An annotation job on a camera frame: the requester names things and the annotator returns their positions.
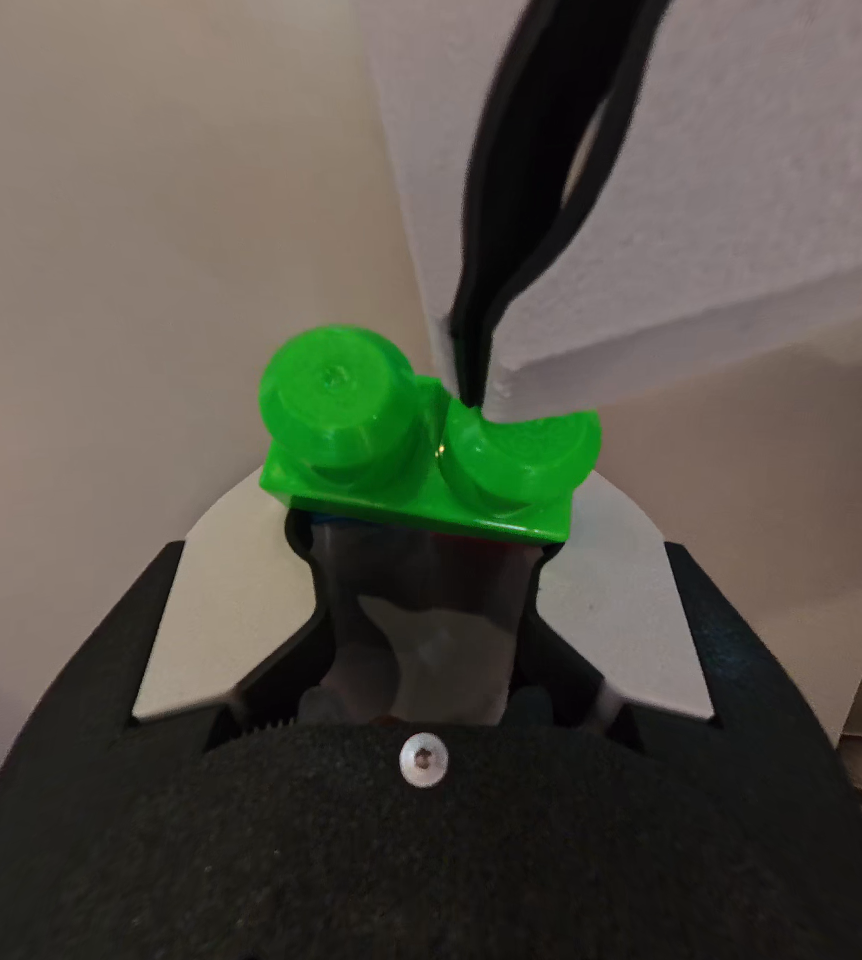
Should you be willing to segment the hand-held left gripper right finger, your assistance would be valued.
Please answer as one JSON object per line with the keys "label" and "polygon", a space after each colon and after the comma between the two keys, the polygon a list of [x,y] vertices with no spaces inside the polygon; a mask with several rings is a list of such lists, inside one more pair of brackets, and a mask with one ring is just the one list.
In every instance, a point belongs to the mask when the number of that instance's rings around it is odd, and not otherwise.
{"label": "hand-held left gripper right finger", "polygon": [[535,607],[603,676],[602,723],[625,705],[713,717],[663,535],[604,477],[575,490],[569,538],[537,575]]}

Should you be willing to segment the green mega block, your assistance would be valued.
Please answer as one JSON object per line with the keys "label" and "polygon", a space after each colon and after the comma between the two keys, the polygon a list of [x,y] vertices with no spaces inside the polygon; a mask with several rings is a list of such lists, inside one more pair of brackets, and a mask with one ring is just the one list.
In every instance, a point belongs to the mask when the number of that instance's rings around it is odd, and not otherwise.
{"label": "green mega block", "polygon": [[594,411],[493,423],[349,325],[284,342],[258,401],[270,438],[259,483],[286,507],[507,543],[568,539],[602,446]]}

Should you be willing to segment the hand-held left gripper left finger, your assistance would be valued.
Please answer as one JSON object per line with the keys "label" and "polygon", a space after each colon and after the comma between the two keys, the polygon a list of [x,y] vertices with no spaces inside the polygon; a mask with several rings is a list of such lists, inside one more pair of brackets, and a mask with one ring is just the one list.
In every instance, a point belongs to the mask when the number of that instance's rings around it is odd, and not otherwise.
{"label": "hand-held left gripper left finger", "polygon": [[316,573],[288,539],[287,507],[247,476],[186,535],[132,715],[223,707],[251,721],[246,688],[314,630]]}

